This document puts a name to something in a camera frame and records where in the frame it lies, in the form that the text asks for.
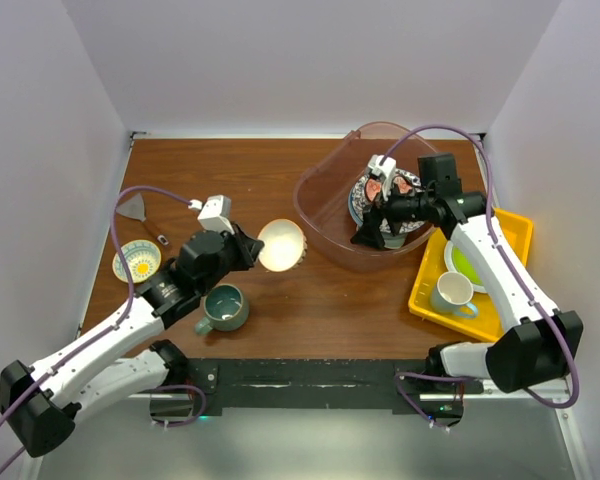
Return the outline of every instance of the yellow tray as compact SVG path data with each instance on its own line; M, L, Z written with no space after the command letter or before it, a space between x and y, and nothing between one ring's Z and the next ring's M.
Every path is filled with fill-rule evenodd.
M495 214L500 221L500 227L505 238L511 245L523 265L527 265L533 222L526 218L498 208ZM434 312L429 306L429 296L436 281L447 267L444 264L444 247L447 239L440 229L436 230L427 243L416 283L409 297L409 311L432 322L439 323L483 342L496 342L504 333L496 307L488 295L476 293L471 300L480 310L473 319L464 319L453 315L443 315Z

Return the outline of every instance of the wooden table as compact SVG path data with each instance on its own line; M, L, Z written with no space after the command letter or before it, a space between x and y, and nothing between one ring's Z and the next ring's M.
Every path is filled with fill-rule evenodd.
M154 185L186 198L223 194L232 199L231 218L256 236L270 220L298 221L293 188L339 140L138 140L124 187ZM469 142L432 142L456 156L465 191L484 190ZM147 215L176 248L200 230L193 212L162 195L144 195ZM118 216L121 243L147 238L139 222ZM217 358L422 358L439 343L466 337L408 311L407 301L422 259L421 246L390 269L359 274L344 270L311 249L295 270L269 273L261 266L230 274L225 281L244 290L251 315L234 332L194 333L202 308L165 332L187 356ZM111 270L107 241L83 331L109 316L127 287ZM136 355L146 345L132 350Z

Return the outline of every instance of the gray floor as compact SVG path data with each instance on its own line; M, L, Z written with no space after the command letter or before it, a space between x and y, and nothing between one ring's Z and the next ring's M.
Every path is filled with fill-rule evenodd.
M146 399L91 419L39 479L433 480L574 478L553 411L531 400L466 400L451 434L416 415L226 410L164 432Z

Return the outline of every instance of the teal mug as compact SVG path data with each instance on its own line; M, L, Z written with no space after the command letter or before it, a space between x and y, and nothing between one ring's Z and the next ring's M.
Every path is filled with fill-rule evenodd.
M473 285L471 280L458 272L446 272L440 275L431 292L429 303L438 313L456 315L464 318L476 318L478 307L471 303Z
M230 332L244 325L249 317L249 302L233 285L219 285L202 301L204 317L196 323L196 333L206 335L211 330Z

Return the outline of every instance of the green mug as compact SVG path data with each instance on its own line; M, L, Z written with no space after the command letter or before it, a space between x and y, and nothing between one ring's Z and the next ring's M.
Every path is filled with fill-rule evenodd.
M206 335L211 330L230 332L244 325L249 317L249 302L233 285L218 285L202 301L204 317L196 323L196 333Z

